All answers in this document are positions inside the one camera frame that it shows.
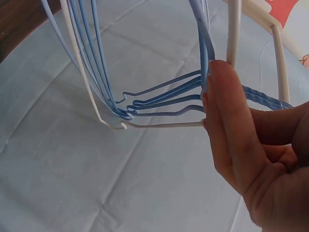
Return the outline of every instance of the bed sheet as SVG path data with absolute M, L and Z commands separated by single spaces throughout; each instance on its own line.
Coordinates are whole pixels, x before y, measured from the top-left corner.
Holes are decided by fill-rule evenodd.
M 97 2 L 117 98 L 199 69 L 197 27 L 186 0 Z M 216 56 L 224 60 L 227 6 L 209 4 Z M 55 17 L 69 41 L 62 13 Z M 243 16 L 240 44 L 242 83 L 277 97 L 272 37 Z M 308 71 L 288 50 L 285 55 L 291 103 L 298 105 L 309 99 Z M 0 231 L 261 231 L 216 173 L 202 128 L 112 131 L 101 125 L 48 21 L 0 64 L 0 109 Z M 203 117 L 189 112 L 137 122 Z

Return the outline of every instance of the red pattern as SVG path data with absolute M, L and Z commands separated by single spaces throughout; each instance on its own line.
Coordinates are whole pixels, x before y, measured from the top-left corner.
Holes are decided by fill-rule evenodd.
M 271 5 L 270 15 L 277 19 L 282 27 L 289 17 L 289 14 L 298 0 L 266 0 Z

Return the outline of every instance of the fingernail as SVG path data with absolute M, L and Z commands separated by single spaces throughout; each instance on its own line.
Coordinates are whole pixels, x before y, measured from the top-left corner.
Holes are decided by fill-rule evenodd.
M 202 124 L 203 124 L 203 128 L 207 130 L 207 120 L 206 119 L 202 121 Z
M 213 72 L 213 65 L 214 65 L 214 60 L 209 62 L 209 73 Z
M 204 106 L 205 113 L 207 113 L 207 107 L 208 107 L 208 96 L 207 96 L 207 93 L 203 93 L 203 106 Z
M 207 78 L 207 85 L 208 85 L 208 89 L 207 89 L 207 93 L 210 96 L 213 92 L 213 86 L 212 86 L 212 75 L 209 75 Z

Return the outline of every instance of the plastic hanger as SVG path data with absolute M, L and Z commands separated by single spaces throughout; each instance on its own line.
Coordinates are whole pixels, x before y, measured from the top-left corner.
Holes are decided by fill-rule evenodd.
M 72 59 L 73 63 L 78 65 L 78 68 L 83 76 L 84 82 L 87 87 L 87 91 L 89 94 L 89 97 L 91 99 L 91 102 L 94 106 L 94 109 L 96 111 L 96 114 L 99 118 L 99 120 L 107 125 L 110 128 L 113 129 L 126 129 L 126 125 L 130 125 L 136 128 L 171 128 L 171 127 L 196 127 L 196 126 L 201 126 L 201 122 L 188 122 L 188 123 L 172 123 L 172 124 L 158 124 L 158 125 L 136 125 L 134 123 L 128 122 L 128 120 L 132 119 L 133 116 L 177 116 L 181 115 L 189 110 L 198 110 L 203 112 L 203 107 L 200 105 L 188 105 L 187 107 L 177 111 L 177 112 L 154 112 L 154 113 L 140 113 L 138 111 L 140 110 L 145 110 L 145 109 L 152 109 L 152 108 L 157 108 L 165 105 L 171 105 L 171 104 L 176 104 L 180 102 L 186 102 L 186 101 L 191 101 L 191 100 L 200 100 L 200 97 L 198 94 L 192 94 L 184 97 L 179 97 L 180 94 L 183 94 L 191 89 L 194 89 L 196 87 L 204 87 L 203 91 L 207 91 L 207 86 L 205 85 L 207 75 L 208 75 L 208 63 L 210 60 L 215 59 L 214 56 L 214 50 L 213 46 L 211 43 L 211 39 L 209 36 L 209 14 L 208 14 L 208 8 L 207 8 L 207 2 L 203 1 L 200 2 L 199 0 L 189 0 L 191 7 L 193 9 L 194 15 L 197 19 L 197 27 L 198 27 L 198 35 L 199 35 L 199 45 L 200 45 L 200 54 L 201 54 L 201 71 L 195 71 L 188 73 L 186 75 L 183 75 L 181 77 L 177 77 L 173 80 L 167 81 L 163 84 L 160 84 L 158 86 L 152 87 L 148 90 L 144 90 L 139 93 L 130 93 L 130 92 L 123 92 L 123 99 L 119 101 L 115 101 L 113 98 L 112 90 L 110 87 L 110 83 L 108 81 L 108 73 L 107 73 L 107 68 L 105 64 L 105 59 L 104 59 L 104 54 L 103 54 L 103 46 L 101 44 L 101 38 L 100 38 L 100 32 L 99 32 L 99 27 L 98 27 L 98 16 L 97 16 L 97 7 L 96 7 L 96 2 L 95 0 L 91 0 L 91 8 L 93 12 L 93 19 L 94 19 L 94 24 L 95 24 L 95 32 L 96 32 L 96 38 L 97 38 L 97 44 L 98 44 L 98 50 L 99 50 L 99 56 L 96 54 L 95 49 L 94 49 L 94 44 L 92 43 L 91 37 L 90 37 L 90 29 L 88 26 L 88 21 L 87 17 L 85 14 L 84 10 L 84 2 L 83 0 L 78 0 L 81 14 L 82 14 L 82 19 L 84 22 L 84 28 L 86 31 L 86 37 L 90 45 L 90 50 L 87 49 L 86 47 L 86 38 L 82 33 L 82 26 L 77 19 L 78 13 L 77 13 L 77 7 L 75 4 L 74 0 L 70 0 L 70 3 L 72 5 L 72 8 L 70 5 L 65 0 L 61 0 L 61 7 L 63 10 L 63 14 L 65 16 L 66 24 L 70 33 L 70 39 L 73 44 L 73 49 L 75 53 L 76 59 L 72 57 L 72 54 L 70 54 L 70 50 L 65 46 L 65 41 L 63 40 L 61 33 L 57 29 L 57 25 L 55 20 L 53 20 L 53 16 L 51 12 L 48 12 L 48 4 L 46 0 L 41 0 L 44 8 L 47 12 L 47 15 L 49 19 L 52 22 L 52 25 L 57 33 L 57 36 L 59 37 L 62 45 L 65 47 L 67 53 L 69 54 L 70 58 Z M 235 65 L 235 60 L 236 60 L 236 53 L 238 49 L 238 43 L 239 43 L 239 30 L 240 30 L 240 17 L 241 17 L 241 7 L 242 7 L 242 2 L 240 0 L 230 0 L 228 2 L 229 6 L 229 32 L 228 32 L 228 47 L 227 47 L 227 62 L 229 62 L 232 65 Z M 263 15 L 259 15 L 256 13 L 253 13 L 250 4 L 245 4 L 246 7 L 246 13 L 247 14 L 254 14 L 255 20 L 257 22 L 260 22 L 261 19 L 263 18 Z M 286 91 L 287 84 L 285 83 L 285 80 L 287 81 L 287 75 L 286 75 L 286 69 L 285 69 L 285 61 L 284 61 L 284 54 L 283 54 L 283 47 L 281 43 L 278 45 L 278 43 L 281 41 L 280 39 L 280 30 L 277 27 L 277 24 L 271 24 L 271 20 L 265 20 L 266 23 L 264 22 L 265 25 L 267 25 L 269 28 L 271 28 L 274 36 L 274 42 L 275 45 L 275 50 L 276 50 L 276 60 L 277 60 L 277 69 L 278 69 L 278 82 L 279 82 L 279 90 L 280 90 L 280 99 L 284 99 L 288 101 L 288 89 Z M 96 76 L 96 73 L 94 71 L 95 65 L 92 62 L 92 58 L 95 61 L 96 68 L 99 73 L 100 79 Z M 94 82 L 96 88 L 93 88 L 90 86 L 88 82 L 87 75 L 84 70 L 84 65 L 89 72 L 92 81 Z M 167 85 L 170 85 L 172 83 L 176 83 L 178 81 L 184 80 L 186 78 L 193 77 L 195 75 L 201 74 L 201 76 L 197 76 L 184 84 L 171 89 L 165 93 L 162 93 L 154 98 L 150 98 L 147 100 L 134 100 L 132 105 L 128 105 L 126 109 L 120 109 L 118 108 L 117 104 L 122 103 L 126 100 L 127 96 L 140 96 L 145 93 L 160 89 L 162 87 L 165 87 Z M 116 115 L 118 115 L 121 120 L 121 127 L 116 128 L 105 122 L 98 111 L 96 102 L 94 100 L 94 97 L 92 95 L 93 89 L 96 94 L 102 95 L 100 96 L 100 99 L 105 103 L 105 105 Z M 258 102 L 260 104 L 268 106 L 272 110 L 276 109 L 284 109 L 284 108 L 291 108 L 292 106 L 289 105 L 288 103 L 282 102 L 280 100 L 268 97 L 264 93 L 261 93 L 257 90 L 253 90 L 249 87 L 243 87 L 244 92 L 246 94 L 247 99 L 252 100 L 254 102 Z

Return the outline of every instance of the hand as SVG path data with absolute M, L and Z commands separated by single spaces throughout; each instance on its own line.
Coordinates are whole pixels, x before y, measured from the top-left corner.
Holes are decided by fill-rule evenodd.
M 210 69 L 203 125 L 216 170 L 263 230 L 309 231 L 309 104 L 249 109 L 232 66 L 217 60 Z

